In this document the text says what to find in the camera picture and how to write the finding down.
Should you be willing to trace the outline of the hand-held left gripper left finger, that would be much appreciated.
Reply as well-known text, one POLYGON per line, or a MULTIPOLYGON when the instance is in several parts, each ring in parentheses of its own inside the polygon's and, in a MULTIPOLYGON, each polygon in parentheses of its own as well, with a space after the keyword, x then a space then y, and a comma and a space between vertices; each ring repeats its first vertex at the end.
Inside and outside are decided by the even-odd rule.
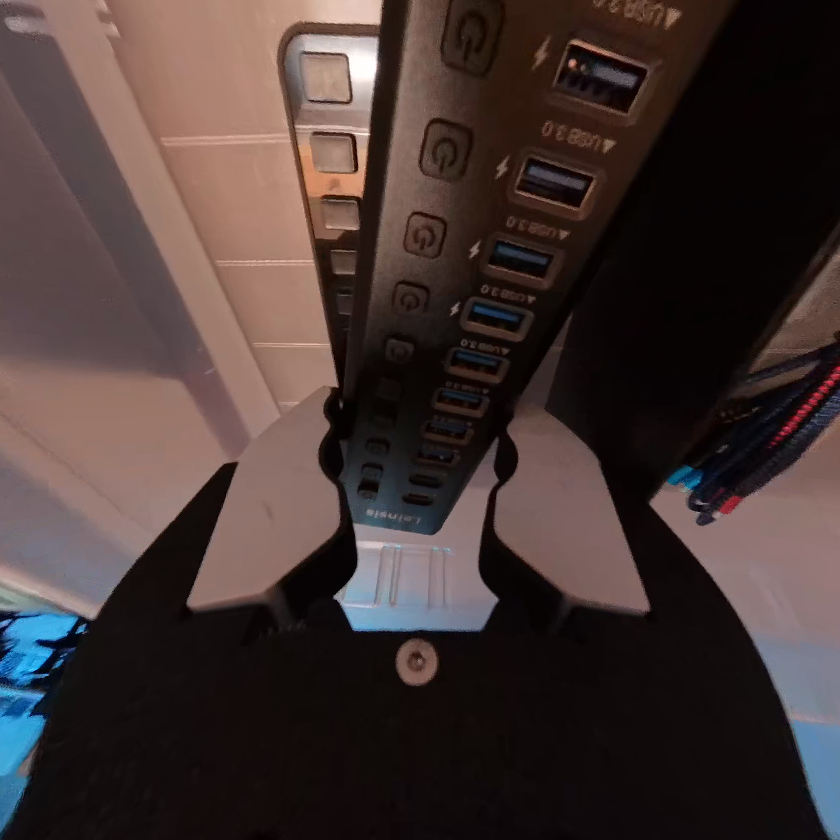
POLYGON ((339 414, 322 386, 248 445, 186 600, 193 613, 258 605, 294 627, 349 583, 358 554, 339 414))

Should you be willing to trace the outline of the dark box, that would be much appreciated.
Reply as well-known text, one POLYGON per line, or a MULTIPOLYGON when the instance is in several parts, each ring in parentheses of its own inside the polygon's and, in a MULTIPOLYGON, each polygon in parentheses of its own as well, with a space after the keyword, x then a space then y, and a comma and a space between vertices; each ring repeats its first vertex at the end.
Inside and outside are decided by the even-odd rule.
POLYGON ((739 2, 597 254, 548 410, 649 501, 837 241, 838 2, 739 2))

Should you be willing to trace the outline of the black multi-port usb hub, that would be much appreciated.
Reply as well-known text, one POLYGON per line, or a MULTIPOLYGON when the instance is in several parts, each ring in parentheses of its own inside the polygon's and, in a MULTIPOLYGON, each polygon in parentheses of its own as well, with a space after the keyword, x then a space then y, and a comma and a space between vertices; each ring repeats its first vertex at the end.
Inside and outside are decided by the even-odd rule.
POLYGON ((357 525, 442 528, 734 2, 384 2, 343 393, 357 525))

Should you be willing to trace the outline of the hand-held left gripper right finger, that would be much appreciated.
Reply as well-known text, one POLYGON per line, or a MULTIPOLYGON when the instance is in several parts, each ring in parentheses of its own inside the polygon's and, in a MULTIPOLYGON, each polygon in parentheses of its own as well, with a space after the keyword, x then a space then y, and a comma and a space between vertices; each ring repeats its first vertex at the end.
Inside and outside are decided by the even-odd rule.
POLYGON ((567 426, 520 406, 499 435, 479 574, 502 611, 555 634, 576 610, 641 617, 650 603, 599 459, 567 426))

